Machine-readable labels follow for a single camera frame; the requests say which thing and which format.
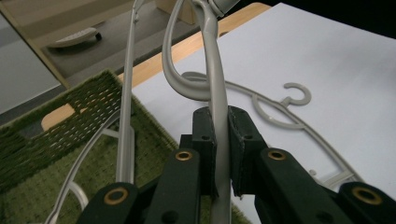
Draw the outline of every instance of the green mat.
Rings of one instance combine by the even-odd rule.
[[[84,143],[103,120],[120,108],[120,88],[118,79],[105,71],[23,118],[0,127],[0,223],[46,220]],[[135,183],[140,187],[161,174],[169,152],[177,148],[177,143],[137,99],[132,100],[131,123],[136,132]],[[21,135],[29,120],[40,119],[66,103],[75,108],[76,115],[36,137]],[[56,141],[61,141],[62,147],[53,147],[59,145]],[[117,143],[115,138],[102,136],[81,164],[75,180],[88,198],[115,181]],[[210,200],[203,197],[201,223],[208,223],[209,207]],[[58,223],[75,223],[80,210],[78,200],[69,193]],[[233,223],[248,221],[233,208]]]

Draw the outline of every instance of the gray floor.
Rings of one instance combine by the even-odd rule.
[[[77,85],[87,77],[110,68],[114,71],[123,67],[125,47],[129,32],[131,12],[123,13],[108,21],[97,24],[95,28],[103,39],[95,38],[74,47],[43,49],[61,74],[71,84]],[[135,55],[136,59],[145,57],[163,43],[163,36],[169,14],[156,8],[155,2],[146,3],[139,10],[139,22],[136,25]],[[179,21],[174,38],[185,37],[197,31],[197,25]]]

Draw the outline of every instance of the brass screw insert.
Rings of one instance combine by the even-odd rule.
[[[176,154],[176,159],[179,161],[188,161],[192,158],[192,153],[189,151],[181,151]]]
[[[112,199],[111,196],[114,193],[118,193],[118,192],[121,193],[121,196],[117,199]],[[105,195],[105,203],[108,205],[116,205],[116,204],[122,203],[127,197],[128,197],[128,190],[126,190],[123,187],[119,187],[119,188],[109,191]]]
[[[382,198],[371,189],[356,187],[352,190],[352,194],[364,203],[379,205],[382,203]]]
[[[283,161],[286,159],[286,155],[283,152],[276,150],[268,152],[268,157],[276,161]]]

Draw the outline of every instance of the wooden table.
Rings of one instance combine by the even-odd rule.
[[[250,21],[254,17],[260,15],[270,7],[261,3],[252,3],[247,7],[244,7],[234,14],[219,21],[219,35],[230,32],[238,26]],[[172,47],[172,56],[174,63],[180,61],[183,58],[193,54],[196,50],[204,46],[201,32],[192,35],[183,41],[175,44]],[[155,76],[163,70],[162,54],[159,53],[146,61],[140,63],[134,67],[133,86],[137,86],[147,79]],[[123,74],[119,75],[119,78],[123,80]],[[41,126],[44,131],[54,126],[55,124],[67,119],[75,113],[74,109],[70,105],[64,105],[43,118]]]

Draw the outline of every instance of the hanger hook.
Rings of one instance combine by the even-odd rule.
[[[285,89],[289,88],[296,88],[299,89],[300,91],[303,92],[304,98],[301,100],[295,100],[291,98],[290,96],[286,97],[285,99],[280,102],[283,106],[288,107],[289,105],[307,105],[309,102],[311,102],[312,99],[312,94],[311,91],[303,86],[302,84],[295,83],[295,82],[289,82],[284,85]]]

